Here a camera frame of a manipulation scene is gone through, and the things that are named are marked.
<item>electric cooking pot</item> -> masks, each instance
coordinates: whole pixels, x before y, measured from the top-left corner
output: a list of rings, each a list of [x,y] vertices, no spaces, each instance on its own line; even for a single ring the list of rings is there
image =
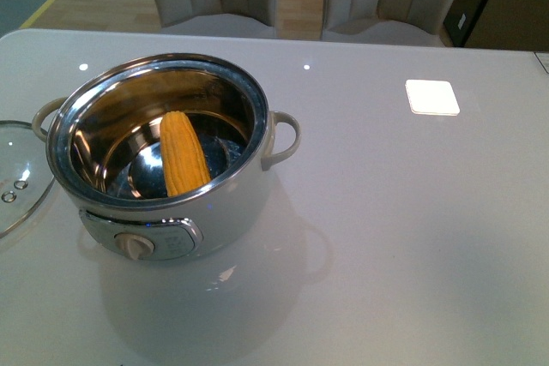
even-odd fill
[[[46,133],[41,124],[54,111]],[[160,157],[160,121],[169,111],[188,115],[212,177],[173,197]],[[273,153],[278,123],[289,124],[295,138]],[[105,72],[40,109],[33,131],[91,236],[144,260],[205,255],[249,230],[268,196],[266,171],[295,153],[301,135],[293,117],[268,109],[241,68],[186,53]]]

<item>white table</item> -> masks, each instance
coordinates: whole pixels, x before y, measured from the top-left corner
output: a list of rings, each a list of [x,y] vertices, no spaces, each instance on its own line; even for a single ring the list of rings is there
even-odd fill
[[[170,51],[247,70],[301,147],[250,232],[191,263],[102,248],[54,186],[0,241],[2,366],[549,362],[549,75],[533,53],[26,30],[0,40],[0,119]],[[449,81],[460,114],[412,113],[408,79]]]

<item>glass lid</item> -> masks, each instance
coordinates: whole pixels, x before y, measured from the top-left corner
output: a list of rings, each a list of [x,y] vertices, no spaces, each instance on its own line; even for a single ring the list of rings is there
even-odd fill
[[[0,238],[34,212],[52,185],[44,142],[30,123],[0,121]]]

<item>corn on the cob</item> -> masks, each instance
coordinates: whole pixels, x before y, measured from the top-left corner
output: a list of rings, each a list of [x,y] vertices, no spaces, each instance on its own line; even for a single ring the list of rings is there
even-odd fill
[[[183,112],[170,111],[162,118],[160,153],[168,196],[181,195],[211,180],[198,137]]]

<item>pot handle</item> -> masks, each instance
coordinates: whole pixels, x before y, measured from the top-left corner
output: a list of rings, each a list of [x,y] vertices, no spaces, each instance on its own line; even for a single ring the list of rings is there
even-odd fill
[[[301,141],[301,127],[299,126],[299,123],[297,120],[295,120],[294,117],[288,115],[287,113],[283,111],[271,111],[271,135],[269,138],[269,142],[267,145],[267,148],[265,149],[265,153],[263,154],[263,157],[261,158],[261,167],[263,171],[268,171],[272,165],[276,165],[277,163],[280,163],[282,160],[288,159],[290,156],[292,156],[296,150],[298,150],[299,143]],[[278,123],[286,123],[292,126],[293,130],[295,131],[295,139],[292,143],[292,145],[282,152],[273,153],[273,148],[275,146],[275,131],[276,131],[276,125]]]
[[[33,127],[34,134],[37,135],[41,141],[46,141],[48,137],[47,133],[42,129],[42,123],[48,115],[59,109],[66,99],[67,98],[59,98],[52,100],[50,103],[45,104],[44,107],[34,115],[31,126]]]

